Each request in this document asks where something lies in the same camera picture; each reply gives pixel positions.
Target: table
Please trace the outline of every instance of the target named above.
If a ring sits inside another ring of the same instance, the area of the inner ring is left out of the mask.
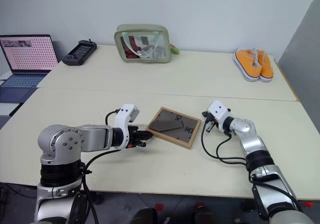
[[[99,45],[82,66],[60,62],[38,87],[296,101],[274,59],[270,60],[274,79],[249,82],[231,53],[181,51],[169,63],[125,63],[115,46]]]
[[[36,185],[40,181],[37,138],[52,124],[103,125],[108,112],[134,103],[140,114],[133,124],[145,127],[161,106],[202,119],[216,98],[101,90],[40,88],[0,130],[0,181]],[[252,120],[275,163],[299,199],[320,199],[320,135],[298,101],[219,98],[231,113]],[[190,150],[159,138],[147,147],[124,149],[90,166],[88,186],[95,191],[252,197],[248,172],[207,156],[200,130]],[[226,137],[216,129],[204,137],[209,151]],[[83,153],[87,162],[99,152]],[[222,156],[242,155],[234,137]]]

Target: floor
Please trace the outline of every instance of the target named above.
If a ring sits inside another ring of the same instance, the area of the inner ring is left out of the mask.
[[[35,211],[36,188],[16,184],[7,186],[4,183],[0,186],[1,224],[31,223]],[[268,223],[261,220],[255,211],[243,212],[240,208],[243,201],[241,198],[115,192],[98,192],[98,195],[104,199],[102,204],[95,206],[101,224],[129,224],[136,212],[146,207],[160,209],[159,224],[164,223],[167,217],[170,217],[170,224],[192,224],[191,217],[196,204],[205,204],[221,224],[233,224],[235,218],[248,224]],[[6,205],[2,203],[5,196]],[[312,208],[304,207],[304,212],[315,223],[320,223],[320,201],[315,201]],[[86,223],[94,223],[91,215]]]

